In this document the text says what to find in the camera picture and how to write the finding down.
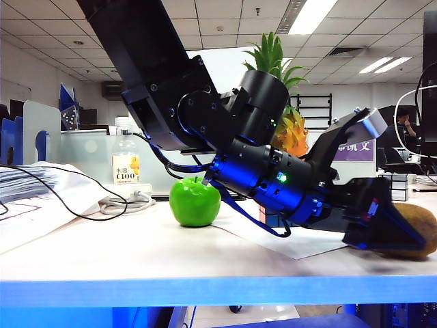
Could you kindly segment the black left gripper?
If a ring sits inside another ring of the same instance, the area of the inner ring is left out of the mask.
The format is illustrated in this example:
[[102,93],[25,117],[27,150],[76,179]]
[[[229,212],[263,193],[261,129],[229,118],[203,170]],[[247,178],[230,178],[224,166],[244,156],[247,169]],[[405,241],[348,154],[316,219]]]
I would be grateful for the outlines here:
[[383,178],[353,178],[335,185],[304,228],[343,232],[343,242],[372,251],[421,251],[425,239],[391,203]]

